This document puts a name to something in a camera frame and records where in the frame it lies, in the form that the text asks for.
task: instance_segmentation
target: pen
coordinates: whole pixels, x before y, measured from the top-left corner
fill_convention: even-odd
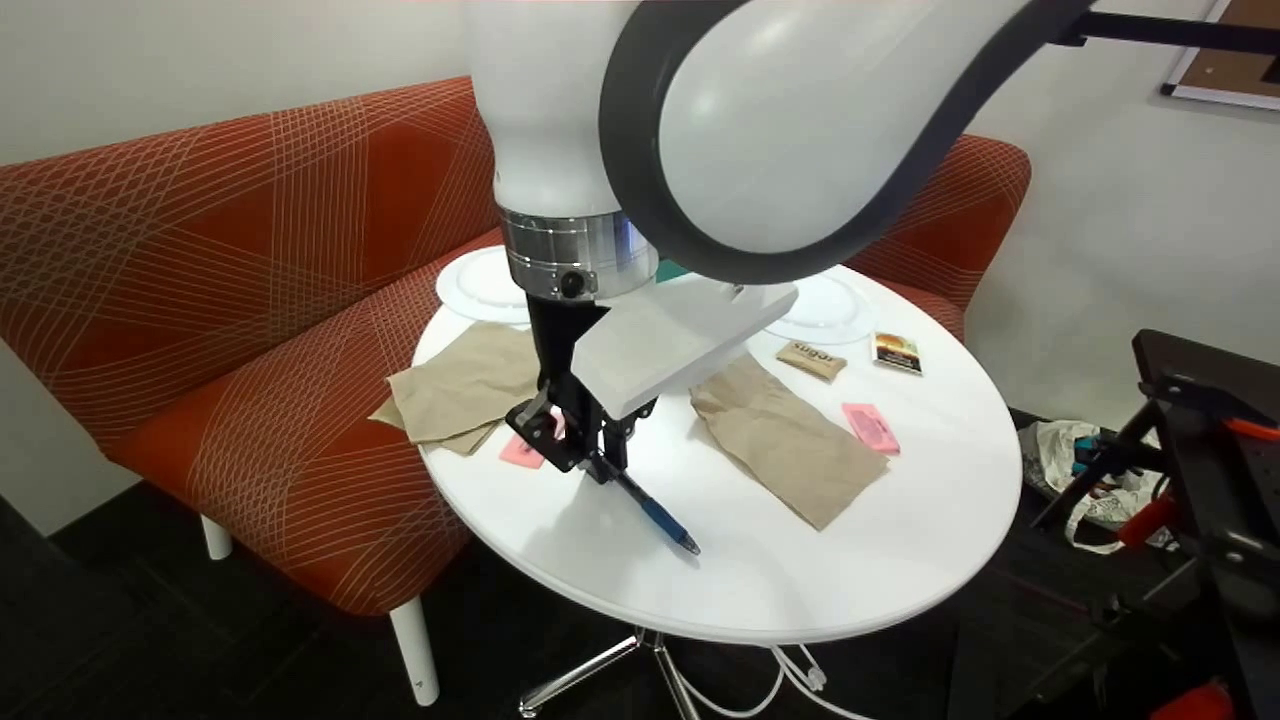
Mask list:
[[[641,503],[641,512],[684,553],[702,553],[687,527],[662,503],[654,501],[626,466],[611,466],[607,460],[593,454],[593,477],[604,472],[604,479],[626,483],[626,491]]]

